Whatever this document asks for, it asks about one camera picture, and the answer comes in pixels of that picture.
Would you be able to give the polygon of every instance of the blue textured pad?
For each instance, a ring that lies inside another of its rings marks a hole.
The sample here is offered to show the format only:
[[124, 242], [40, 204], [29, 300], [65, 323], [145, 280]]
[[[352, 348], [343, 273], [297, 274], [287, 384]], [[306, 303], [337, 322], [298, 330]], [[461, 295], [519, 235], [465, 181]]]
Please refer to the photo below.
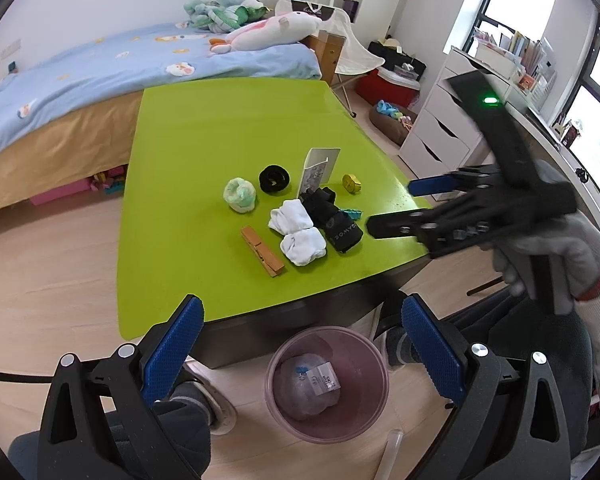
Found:
[[435, 324], [413, 296], [402, 303], [402, 326], [436, 390], [460, 406], [466, 397], [462, 365]]
[[144, 366], [142, 398], [148, 405], [166, 397], [205, 320], [202, 301], [193, 296], [171, 324]]
[[457, 185], [458, 181], [451, 175], [440, 175], [411, 180], [407, 190], [411, 196], [425, 196], [453, 191]]

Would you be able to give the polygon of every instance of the gray sock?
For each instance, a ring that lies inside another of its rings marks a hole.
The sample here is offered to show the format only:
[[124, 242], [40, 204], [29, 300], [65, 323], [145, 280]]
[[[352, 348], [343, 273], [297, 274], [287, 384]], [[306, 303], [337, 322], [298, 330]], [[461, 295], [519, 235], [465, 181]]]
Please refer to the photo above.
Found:
[[386, 332], [386, 354], [389, 366], [421, 362], [409, 336], [401, 326], [395, 326]]
[[177, 402], [199, 408], [205, 413], [206, 420], [208, 420], [210, 426], [216, 421], [214, 410], [211, 408], [208, 400], [206, 400], [205, 395], [193, 381], [187, 381], [176, 386], [176, 389], [171, 394], [169, 400], [176, 400]]

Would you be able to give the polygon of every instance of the stuffed animal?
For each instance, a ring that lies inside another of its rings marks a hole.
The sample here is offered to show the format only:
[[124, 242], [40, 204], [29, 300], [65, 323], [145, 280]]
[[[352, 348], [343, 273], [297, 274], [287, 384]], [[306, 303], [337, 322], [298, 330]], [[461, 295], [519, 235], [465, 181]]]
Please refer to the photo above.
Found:
[[245, 23], [264, 17], [267, 7], [258, 0], [193, 0], [184, 5], [189, 25], [205, 28], [215, 34], [232, 32]]
[[223, 40], [212, 38], [211, 52], [226, 54], [232, 50], [263, 50], [270, 46], [297, 43], [316, 33], [322, 20], [306, 12], [289, 12], [264, 22], [252, 23], [234, 30]]

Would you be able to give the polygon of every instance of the white tube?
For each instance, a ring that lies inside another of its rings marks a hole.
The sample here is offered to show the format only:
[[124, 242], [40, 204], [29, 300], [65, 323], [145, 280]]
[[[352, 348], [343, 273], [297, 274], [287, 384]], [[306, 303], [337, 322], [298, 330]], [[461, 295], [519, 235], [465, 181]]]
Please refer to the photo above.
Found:
[[389, 480], [391, 470], [394, 468], [395, 459], [398, 456], [398, 450], [404, 437], [403, 430], [391, 430], [387, 439], [386, 448], [382, 455], [382, 460], [378, 466], [378, 472], [374, 480]]

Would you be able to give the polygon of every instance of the green plush toy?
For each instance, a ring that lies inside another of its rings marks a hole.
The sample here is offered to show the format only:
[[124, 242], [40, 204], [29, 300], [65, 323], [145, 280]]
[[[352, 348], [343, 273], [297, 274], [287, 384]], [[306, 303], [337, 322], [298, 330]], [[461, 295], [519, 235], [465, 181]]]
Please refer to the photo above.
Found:
[[267, 13], [267, 7], [258, 0], [193, 0], [184, 5], [184, 10], [190, 17], [189, 27], [214, 34], [227, 34]]

